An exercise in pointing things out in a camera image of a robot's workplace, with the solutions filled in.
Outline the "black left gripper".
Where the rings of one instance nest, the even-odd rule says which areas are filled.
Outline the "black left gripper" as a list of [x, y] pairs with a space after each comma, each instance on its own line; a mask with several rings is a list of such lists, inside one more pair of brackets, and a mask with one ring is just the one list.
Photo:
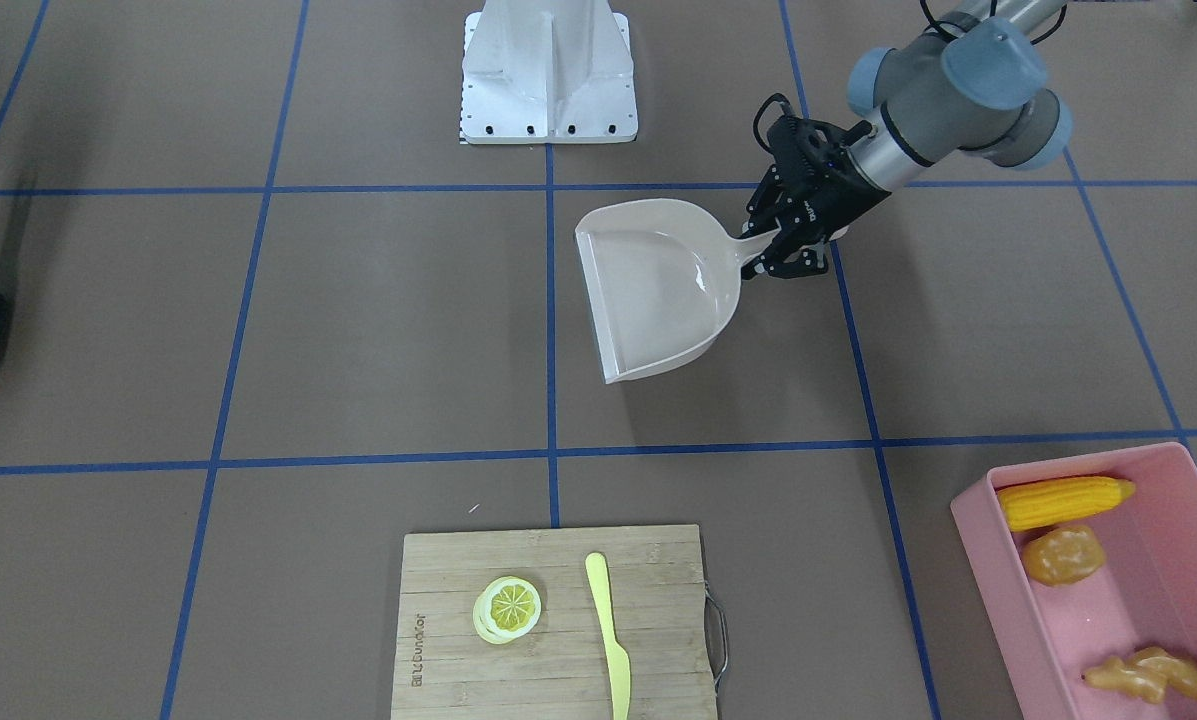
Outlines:
[[758, 248], [759, 234], [780, 231], [782, 224], [794, 222], [796, 231], [818, 231], [832, 234], [867, 210], [876, 208], [891, 191], [882, 190], [865, 177], [851, 159], [849, 147], [867, 136], [865, 120], [849, 129], [824, 122], [780, 115], [773, 120], [766, 135], [752, 127], [759, 146], [772, 155], [753, 193], [746, 210], [748, 219], [739, 234], [741, 281], [753, 281], [759, 275], [777, 279], [813, 277], [828, 271], [828, 242], [821, 240], [800, 248], [785, 260], [777, 260], [771, 243]]

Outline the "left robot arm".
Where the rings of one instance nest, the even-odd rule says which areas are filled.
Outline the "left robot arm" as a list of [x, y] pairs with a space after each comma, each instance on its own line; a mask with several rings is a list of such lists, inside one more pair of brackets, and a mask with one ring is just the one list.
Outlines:
[[876, 47], [847, 79], [849, 128], [802, 117], [785, 94], [755, 141], [772, 161], [746, 210], [740, 277], [824, 274], [851, 222], [919, 173], [964, 152], [1014, 170], [1045, 167], [1073, 136], [1073, 111], [1047, 87], [1037, 47], [1067, 17], [1064, 1], [964, 1], [905, 47]]

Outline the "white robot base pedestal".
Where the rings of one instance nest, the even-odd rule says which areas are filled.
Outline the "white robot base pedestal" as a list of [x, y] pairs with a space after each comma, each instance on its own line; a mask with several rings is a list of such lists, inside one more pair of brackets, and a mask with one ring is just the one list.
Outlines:
[[462, 39], [461, 142], [638, 138], [630, 24], [607, 1], [487, 1]]

